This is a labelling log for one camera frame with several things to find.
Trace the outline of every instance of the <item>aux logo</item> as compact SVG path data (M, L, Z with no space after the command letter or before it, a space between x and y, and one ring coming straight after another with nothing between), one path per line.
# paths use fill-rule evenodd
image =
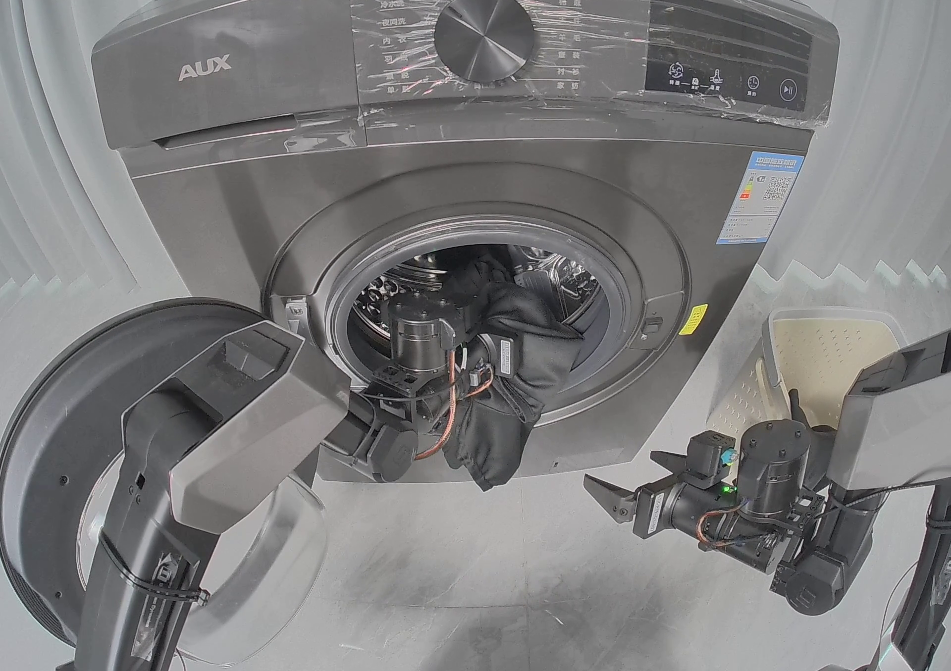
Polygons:
M194 65L186 63L182 67L182 71L179 72L179 82L188 77L204 77L208 74L214 74L216 71L231 69L231 66L228 65L230 55L230 53L225 53L223 56L210 58L204 62L204 65L200 60L196 61Z

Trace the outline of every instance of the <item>display panel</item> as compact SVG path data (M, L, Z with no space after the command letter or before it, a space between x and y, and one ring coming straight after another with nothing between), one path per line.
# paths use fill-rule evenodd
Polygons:
M802 111L812 36L707 0L650 0L644 88Z

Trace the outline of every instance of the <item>robotic arm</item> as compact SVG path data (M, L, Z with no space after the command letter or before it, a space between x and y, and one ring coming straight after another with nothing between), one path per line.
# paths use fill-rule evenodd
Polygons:
M701 549L772 574L771 591L815 616L855 580L888 493L934 486L911 589L864 667L928 671L951 609L949 370L951 332L943 332L863 370L838 430L810 427L791 391L793 419L748 428L738 449L708 430L686 455L650 453L670 473L659 481L628 491L586 475L585 488L614 521L634 522L637 536L680 530ZM734 465L735 486L724 481Z
M421 430L444 427L449 390L514 344L477 340L478 311L474 298L391 299L393 353L363 393L300 336L259 322L132 405L75 660L64 668L167 669L189 607L208 598L201 583L220 535L317 446L380 483L405 474ZM450 384L452 353L467 343L472 355Z

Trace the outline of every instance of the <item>play pause button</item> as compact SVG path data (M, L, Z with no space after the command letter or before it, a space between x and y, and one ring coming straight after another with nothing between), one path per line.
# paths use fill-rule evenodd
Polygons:
M795 101L796 96L799 95L799 88L796 86L795 81L789 78L783 80L779 86L779 95L786 103Z

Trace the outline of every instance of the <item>orange cable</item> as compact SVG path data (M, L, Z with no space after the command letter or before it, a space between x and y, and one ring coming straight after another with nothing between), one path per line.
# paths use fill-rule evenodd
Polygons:
M471 391L471 392L467 393L463 398L469 399L469 398L475 396L477 393L482 393L482 392L484 392L486 389L488 389L490 386L492 386L492 382L493 382L494 378L495 378L495 374L494 374L494 372L493 372L493 370L492 370L492 365L489 365L489 380L487 380L485 383L483 383L481 386L479 386L479 387L478 387L477 389L475 389L474 391Z
M697 539L699 539L701 542L703 542L707 546L716 546L716 543L711 542L709 539L707 539L707 534L704 533L704 522L706 522L707 518L712 518L714 515L727 515L731 512L736 512L740 510L740 508L742 507L743 507L742 505L737 505L735 508L729 508L727 510L705 512L703 515L700 516L700 520L697 521Z
M439 440L426 451L422 451L414 457L414 460L425 460L432 457L437 451L441 450L446 442L449 441L449 434L453 431L453 425L456 423L456 350L449 352L449 419L446 420L446 427L442 430L442 436Z

